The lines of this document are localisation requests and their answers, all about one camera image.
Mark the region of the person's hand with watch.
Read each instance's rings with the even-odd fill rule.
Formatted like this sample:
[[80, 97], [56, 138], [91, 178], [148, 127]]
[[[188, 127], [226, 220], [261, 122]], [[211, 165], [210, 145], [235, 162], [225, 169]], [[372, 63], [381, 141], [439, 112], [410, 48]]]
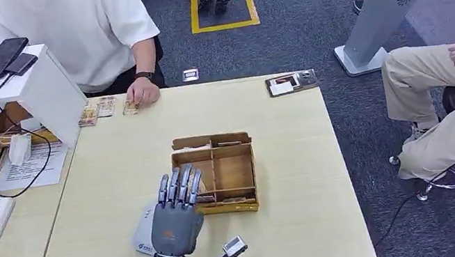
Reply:
[[160, 88], [146, 77], [139, 77], [129, 86], [126, 100], [138, 106], [150, 105], [160, 98]]

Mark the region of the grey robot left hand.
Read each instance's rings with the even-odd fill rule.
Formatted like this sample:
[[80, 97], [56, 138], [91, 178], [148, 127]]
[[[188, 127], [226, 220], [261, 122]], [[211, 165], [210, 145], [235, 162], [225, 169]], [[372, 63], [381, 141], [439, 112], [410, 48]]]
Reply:
[[195, 209], [201, 176], [189, 163], [162, 176], [151, 229], [156, 255], [183, 257], [195, 250], [204, 219]]

